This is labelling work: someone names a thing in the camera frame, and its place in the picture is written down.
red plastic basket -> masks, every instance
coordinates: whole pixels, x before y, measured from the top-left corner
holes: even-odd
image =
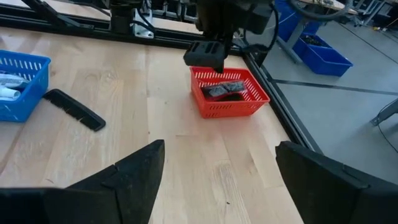
[[[190,69],[192,93],[197,101],[200,114],[204,118],[249,116],[264,103],[269,102],[269,97],[247,69],[224,68],[222,74],[214,72],[211,68],[190,67]],[[233,80],[244,80],[247,88],[247,91],[243,93],[244,101],[214,102],[205,100],[201,87]]]

